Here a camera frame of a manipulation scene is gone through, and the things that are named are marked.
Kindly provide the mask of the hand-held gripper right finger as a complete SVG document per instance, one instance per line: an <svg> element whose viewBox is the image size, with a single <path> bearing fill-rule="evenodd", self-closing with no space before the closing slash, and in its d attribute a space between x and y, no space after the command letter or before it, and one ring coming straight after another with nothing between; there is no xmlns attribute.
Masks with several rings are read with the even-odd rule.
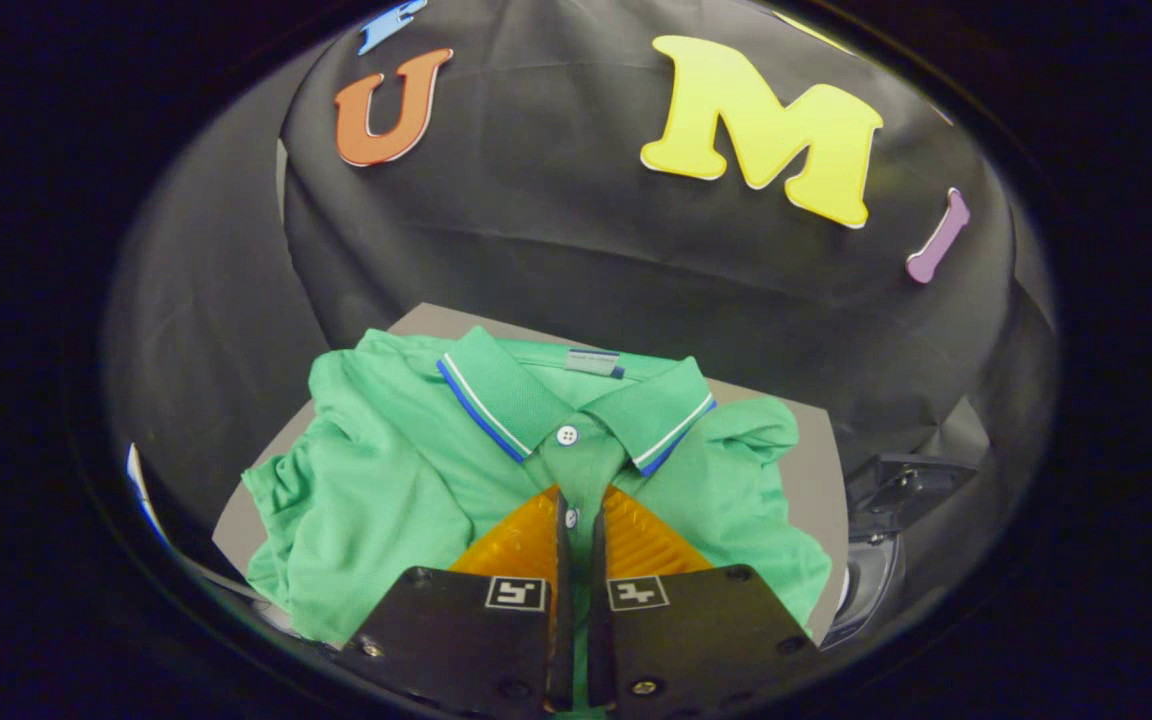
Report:
<svg viewBox="0 0 1152 720"><path fill-rule="evenodd" d="M609 714L736 714L805 687L820 651L750 564L717 566L607 488L596 515L588 702Z"/></svg>

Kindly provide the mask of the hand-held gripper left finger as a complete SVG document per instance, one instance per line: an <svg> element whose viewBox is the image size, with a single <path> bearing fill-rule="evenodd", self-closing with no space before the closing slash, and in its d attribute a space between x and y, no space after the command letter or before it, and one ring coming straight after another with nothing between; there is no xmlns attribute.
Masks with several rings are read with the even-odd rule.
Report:
<svg viewBox="0 0 1152 720"><path fill-rule="evenodd" d="M567 503L544 488L447 569L412 566L353 634L338 665L453 717L573 708Z"/></svg>

